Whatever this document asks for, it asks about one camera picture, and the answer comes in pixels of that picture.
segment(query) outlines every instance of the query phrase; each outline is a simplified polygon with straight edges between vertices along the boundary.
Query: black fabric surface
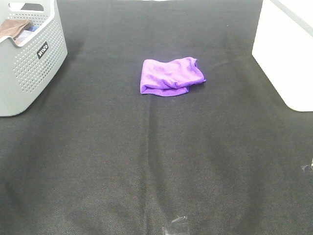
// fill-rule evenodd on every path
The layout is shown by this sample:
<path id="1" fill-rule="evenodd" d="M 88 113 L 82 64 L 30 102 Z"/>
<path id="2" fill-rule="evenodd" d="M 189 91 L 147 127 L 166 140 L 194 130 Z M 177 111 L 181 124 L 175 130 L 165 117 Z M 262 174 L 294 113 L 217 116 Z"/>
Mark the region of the black fabric surface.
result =
<path id="1" fill-rule="evenodd" d="M 68 57 L 0 118 L 0 234 L 313 234 L 313 114 L 251 56 L 261 0 L 59 1 Z M 207 82 L 140 95 L 144 59 L 192 56 Z"/>

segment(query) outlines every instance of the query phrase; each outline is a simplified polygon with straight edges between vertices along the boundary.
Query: purple cloth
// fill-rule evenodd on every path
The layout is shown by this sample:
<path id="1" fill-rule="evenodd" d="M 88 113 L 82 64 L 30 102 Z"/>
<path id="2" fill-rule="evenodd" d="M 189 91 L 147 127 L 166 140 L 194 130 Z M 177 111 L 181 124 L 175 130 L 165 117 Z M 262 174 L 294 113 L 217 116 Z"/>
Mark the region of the purple cloth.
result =
<path id="1" fill-rule="evenodd" d="M 140 93 L 175 96 L 187 93 L 190 85 L 205 81 L 197 67 L 196 59 L 192 57 L 168 63 L 145 60 L 142 66 Z"/>

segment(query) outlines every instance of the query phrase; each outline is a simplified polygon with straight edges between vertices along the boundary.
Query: laundry basket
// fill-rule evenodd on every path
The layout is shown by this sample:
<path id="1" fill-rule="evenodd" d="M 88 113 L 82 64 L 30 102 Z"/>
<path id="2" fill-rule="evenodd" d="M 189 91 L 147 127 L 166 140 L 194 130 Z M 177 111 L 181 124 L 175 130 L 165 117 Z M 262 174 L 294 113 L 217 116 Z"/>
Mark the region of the laundry basket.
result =
<path id="1" fill-rule="evenodd" d="M 41 5 L 37 10 L 13 10 L 12 2 Z M 62 65 L 67 47 L 56 0 L 0 0 L 0 23 L 32 21 L 38 29 L 19 45 L 0 38 L 0 116 L 23 112 L 43 91 Z"/>

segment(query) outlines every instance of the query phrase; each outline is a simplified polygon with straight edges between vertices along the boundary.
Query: microfiber cloth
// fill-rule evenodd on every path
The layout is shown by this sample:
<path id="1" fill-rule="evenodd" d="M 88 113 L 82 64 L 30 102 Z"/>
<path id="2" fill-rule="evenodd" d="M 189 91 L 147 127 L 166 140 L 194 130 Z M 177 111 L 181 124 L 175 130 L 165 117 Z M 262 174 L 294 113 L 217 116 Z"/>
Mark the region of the microfiber cloth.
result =
<path id="1" fill-rule="evenodd" d="M 35 32 L 37 29 L 38 29 L 38 27 L 33 25 L 30 28 L 28 28 L 27 30 L 31 31 L 31 32 Z"/>
<path id="2" fill-rule="evenodd" d="M 5 20 L 0 25 L 0 38 L 11 36 L 16 38 L 24 29 L 29 28 L 30 20 Z"/>
<path id="3" fill-rule="evenodd" d="M 189 92 L 189 86 L 206 81 L 196 61 L 192 57 L 168 63 L 145 60 L 142 66 L 140 93 L 175 96 Z"/>

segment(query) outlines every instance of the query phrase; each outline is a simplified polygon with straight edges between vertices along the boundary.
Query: label on basket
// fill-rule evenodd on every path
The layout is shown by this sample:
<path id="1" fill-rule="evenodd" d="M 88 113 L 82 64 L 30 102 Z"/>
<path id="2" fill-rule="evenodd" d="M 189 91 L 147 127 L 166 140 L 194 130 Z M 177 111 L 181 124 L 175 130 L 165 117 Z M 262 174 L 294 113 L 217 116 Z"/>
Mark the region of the label on basket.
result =
<path id="1" fill-rule="evenodd" d="M 40 50 L 37 52 L 38 58 L 41 59 L 41 57 L 45 54 L 45 52 L 49 49 L 48 43 L 45 42 L 43 46 L 40 48 Z"/>

